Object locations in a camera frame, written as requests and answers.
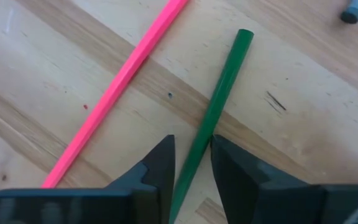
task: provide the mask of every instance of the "wooden table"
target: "wooden table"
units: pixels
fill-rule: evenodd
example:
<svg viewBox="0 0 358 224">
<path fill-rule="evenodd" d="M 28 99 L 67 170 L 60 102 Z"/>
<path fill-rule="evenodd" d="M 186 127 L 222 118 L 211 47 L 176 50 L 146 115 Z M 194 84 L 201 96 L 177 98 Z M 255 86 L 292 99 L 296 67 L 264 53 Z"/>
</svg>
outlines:
<svg viewBox="0 0 358 224">
<path fill-rule="evenodd" d="M 0 189 L 41 185 L 165 3 L 0 0 Z M 255 38 L 216 132 L 307 182 L 358 183 L 346 4 L 191 0 L 60 187 L 103 187 L 167 134 L 178 174 L 240 28 Z M 177 223 L 224 222 L 207 151 Z"/>
</svg>

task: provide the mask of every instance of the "scratch mark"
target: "scratch mark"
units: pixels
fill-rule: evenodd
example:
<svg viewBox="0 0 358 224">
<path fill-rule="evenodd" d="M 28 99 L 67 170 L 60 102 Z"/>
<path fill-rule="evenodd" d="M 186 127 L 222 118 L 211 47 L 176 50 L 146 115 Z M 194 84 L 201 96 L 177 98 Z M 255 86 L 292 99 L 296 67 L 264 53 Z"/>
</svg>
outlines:
<svg viewBox="0 0 358 224">
<path fill-rule="evenodd" d="M 9 14 L 7 16 L 7 22 L 6 22 L 6 28 L 5 28 L 5 33 L 8 34 L 9 31 L 11 30 L 11 24 L 12 24 L 12 18 L 13 18 L 13 14 L 14 11 L 11 8 L 11 10 L 9 10 Z"/>
<path fill-rule="evenodd" d="M 275 111 L 277 111 L 279 114 L 281 114 L 281 112 L 280 112 L 278 109 L 276 109 L 276 108 L 273 106 L 273 104 L 271 104 L 271 102 L 269 102 L 269 101 L 266 100 L 265 98 L 264 98 L 264 100 L 265 100 L 270 106 L 272 106 L 272 108 L 273 108 Z"/>
<path fill-rule="evenodd" d="M 266 92 L 267 92 L 268 96 L 274 101 L 274 103 L 277 106 L 279 106 L 279 107 L 281 107 L 281 109 L 287 111 L 287 109 L 271 93 L 269 93 L 269 91 L 266 91 Z"/>
</svg>

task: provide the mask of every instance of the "black object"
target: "black object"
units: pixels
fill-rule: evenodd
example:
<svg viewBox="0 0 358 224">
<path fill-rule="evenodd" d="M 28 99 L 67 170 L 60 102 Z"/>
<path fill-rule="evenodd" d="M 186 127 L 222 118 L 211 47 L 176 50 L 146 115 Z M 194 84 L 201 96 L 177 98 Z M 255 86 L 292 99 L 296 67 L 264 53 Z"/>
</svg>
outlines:
<svg viewBox="0 0 358 224">
<path fill-rule="evenodd" d="M 0 224 L 165 224 L 174 177 L 171 135 L 105 189 L 1 190 Z"/>
<path fill-rule="evenodd" d="M 211 150 L 229 223 L 358 224 L 358 185 L 309 185 L 222 136 Z"/>
</svg>

